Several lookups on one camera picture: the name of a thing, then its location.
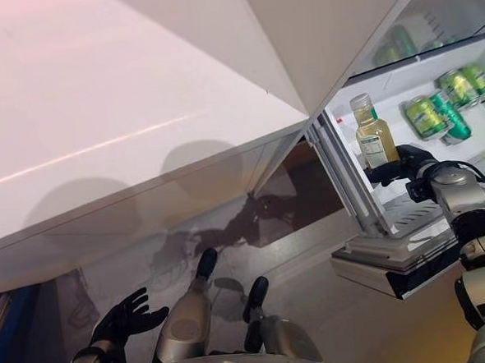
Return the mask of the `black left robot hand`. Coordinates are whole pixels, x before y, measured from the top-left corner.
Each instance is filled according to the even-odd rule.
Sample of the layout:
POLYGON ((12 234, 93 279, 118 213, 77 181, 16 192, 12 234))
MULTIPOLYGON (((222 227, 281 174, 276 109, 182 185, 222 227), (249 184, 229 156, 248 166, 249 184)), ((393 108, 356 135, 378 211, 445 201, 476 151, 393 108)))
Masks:
POLYGON ((169 315, 169 308, 162 306, 150 311, 145 287, 133 292, 115 305, 96 325, 90 340, 93 347, 98 342, 108 342, 104 359, 125 363, 125 346, 134 334, 146 333, 160 326, 169 315))

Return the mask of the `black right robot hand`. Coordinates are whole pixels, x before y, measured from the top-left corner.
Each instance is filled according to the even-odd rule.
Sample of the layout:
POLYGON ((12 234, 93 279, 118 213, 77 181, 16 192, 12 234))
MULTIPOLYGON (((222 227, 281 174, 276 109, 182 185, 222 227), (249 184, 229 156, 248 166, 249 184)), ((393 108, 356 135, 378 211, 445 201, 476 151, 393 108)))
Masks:
POLYGON ((399 160, 363 170, 371 184, 379 183, 384 187, 399 179, 415 180, 422 168, 437 163, 430 152, 413 145, 397 145, 396 150, 399 160))

